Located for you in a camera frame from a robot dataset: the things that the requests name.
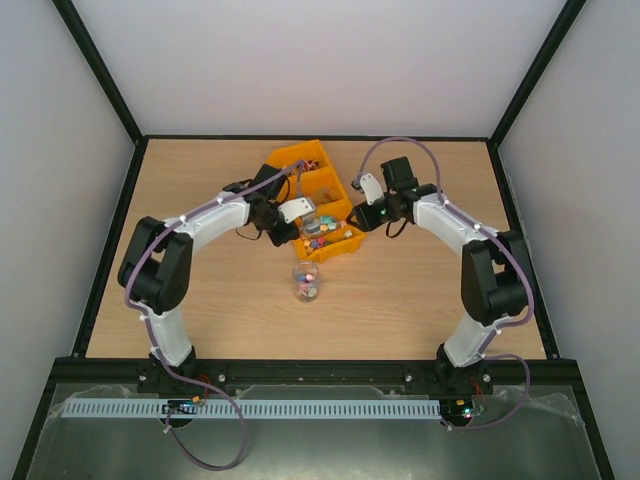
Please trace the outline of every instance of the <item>black cable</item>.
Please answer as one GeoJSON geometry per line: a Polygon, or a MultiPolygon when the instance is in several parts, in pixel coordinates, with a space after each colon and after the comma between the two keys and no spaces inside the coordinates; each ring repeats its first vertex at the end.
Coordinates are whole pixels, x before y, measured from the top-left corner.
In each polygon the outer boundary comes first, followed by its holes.
{"type": "Polygon", "coordinates": [[[389,222],[387,223],[387,237],[389,238],[397,238],[400,236],[400,234],[402,232],[404,232],[404,228],[407,226],[407,223],[409,223],[409,219],[404,220],[404,223],[402,224],[402,226],[398,229],[398,231],[396,233],[394,233],[393,235],[389,235],[389,232],[391,232],[391,224],[395,223],[395,222],[389,222]]]}

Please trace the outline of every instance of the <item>black frame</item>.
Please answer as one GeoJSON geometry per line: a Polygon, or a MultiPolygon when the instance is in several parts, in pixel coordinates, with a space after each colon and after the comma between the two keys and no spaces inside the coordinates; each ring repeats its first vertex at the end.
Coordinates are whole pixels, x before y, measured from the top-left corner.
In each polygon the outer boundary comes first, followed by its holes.
{"type": "MultiPolygon", "coordinates": [[[[76,41],[87,63],[93,70],[96,79],[102,86],[105,95],[111,102],[124,128],[135,145],[133,157],[125,179],[124,186],[116,207],[116,211],[107,235],[106,244],[100,258],[100,263],[91,288],[87,305],[81,320],[80,328],[73,346],[72,356],[57,359],[51,370],[51,375],[44,388],[44,392],[31,429],[24,444],[14,479],[25,478],[35,448],[37,446],[40,431],[44,425],[48,410],[51,406],[55,387],[59,383],[138,383],[141,369],[149,367],[148,359],[87,359],[85,358],[91,333],[93,331],[96,316],[102,301],[104,289],[115,252],[117,249],[124,221],[135,190],[138,174],[144,159],[149,140],[152,139],[220,139],[220,140],[352,140],[374,141],[384,136],[315,136],[315,135],[143,135],[138,128],[129,108],[127,107],[120,91],[109,73],[97,47],[87,31],[80,15],[71,0],[52,0],[62,20],[67,25],[71,35],[76,41]]],[[[531,67],[523,78],[516,94],[509,103],[502,119],[491,138],[485,137],[415,137],[422,141],[471,141],[483,142],[487,146],[491,164],[496,177],[498,189],[505,208],[509,225],[513,229],[522,231],[520,220],[509,183],[500,159],[499,147],[506,137],[509,129],[515,122],[518,114],[525,105],[537,82],[543,75],[547,65],[551,62],[554,53],[560,46],[563,38],[568,33],[571,25],[577,18],[586,0],[567,0],[562,11],[558,15],[547,38],[542,44],[531,67]]],[[[591,442],[600,474],[603,479],[614,478],[611,465],[607,458],[600,433],[582,382],[580,371],[575,361],[560,359],[558,347],[553,336],[544,300],[540,295],[540,288],[534,273],[536,287],[536,320],[540,337],[545,349],[547,360],[530,360],[527,363],[531,368],[532,384],[534,385],[569,385],[573,388],[580,414],[585,421],[587,433],[591,442]]],[[[434,361],[393,361],[393,362],[351,362],[351,361],[260,361],[260,360],[197,360],[199,371],[213,373],[224,372],[227,382],[224,386],[233,391],[235,386],[246,386],[250,383],[278,383],[299,384],[299,378],[315,379],[316,382],[330,382],[336,384],[337,378],[348,378],[349,384],[370,384],[369,379],[377,379],[376,385],[385,388],[389,385],[398,385],[406,388],[407,393],[431,393],[438,398],[445,398],[442,392],[430,390],[434,361]],[[335,372],[344,375],[332,375],[335,372]],[[411,372],[414,380],[405,382],[405,375],[411,372]]],[[[518,362],[490,362],[487,371],[492,377],[492,383],[510,385],[523,381],[522,367],[518,362]]]]}

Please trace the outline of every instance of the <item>wooden table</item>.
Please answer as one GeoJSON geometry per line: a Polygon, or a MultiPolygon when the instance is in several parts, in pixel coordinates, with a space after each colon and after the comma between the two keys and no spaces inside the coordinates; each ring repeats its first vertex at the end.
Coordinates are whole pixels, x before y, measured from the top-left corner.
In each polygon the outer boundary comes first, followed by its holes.
{"type": "MultiPolygon", "coordinates": [[[[116,273],[136,222],[178,216],[233,181],[252,177],[269,153],[292,141],[151,140],[89,345],[88,357],[146,357],[149,340],[138,314],[123,303],[116,273]]],[[[323,142],[348,186],[372,142],[323,142]]],[[[484,143],[431,142],[449,198],[485,224],[507,229],[484,143]]],[[[431,162],[406,143],[381,146],[368,171],[409,156],[421,183],[431,162]]],[[[347,188],[353,204],[364,199],[347,188]]],[[[254,233],[253,227],[243,229],[254,233]]],[[[360,250],[320,265],[321,290],[310,304],[291,291],[291,245],[252,242],[228,232],[195,257],[183,303],[187,332],[200,358],[400,360],[432,359],[463,312],[460,260],[431,233],[409,226],[395,240],[370,233],[360,250]]],[[[535,321],[505,330],[488,353],[544,358],[535,321]]]]}

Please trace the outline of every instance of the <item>toy piece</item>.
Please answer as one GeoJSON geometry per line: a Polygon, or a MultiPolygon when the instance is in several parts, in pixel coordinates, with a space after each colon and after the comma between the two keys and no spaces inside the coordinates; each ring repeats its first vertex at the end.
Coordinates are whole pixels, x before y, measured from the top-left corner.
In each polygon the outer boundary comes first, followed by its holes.
{"type": "Polygon", "coordinates": [[[298,300],[310,302],[318,296],[318,267],[313,262],[298,262],[293,267],[293,293],[298,300]]]}

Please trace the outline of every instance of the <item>white bracket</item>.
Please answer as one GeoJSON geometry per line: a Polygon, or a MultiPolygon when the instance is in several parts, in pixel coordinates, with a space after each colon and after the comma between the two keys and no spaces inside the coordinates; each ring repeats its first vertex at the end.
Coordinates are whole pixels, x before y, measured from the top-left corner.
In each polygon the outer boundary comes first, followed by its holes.
{"type": "Polygon", "coordinates": [[[284,221],[293,222],[296,218],[304,217],[316,211],[316,206],[306,197],[300,197],[284,202],[278,207],[278,211],[284,215],[284,221]]]}
{"type": "Polygon", "coordinates": [[[378,182],[378,180],[376,180],[376,177],[374,177],[370,173],[365,173],[360,178],[360,188],[362,188],[364,196],[367,199],[367,205],[373,205],[376,200],[384,198],[384,193],[382,192],[380,182],[378,182]]]}

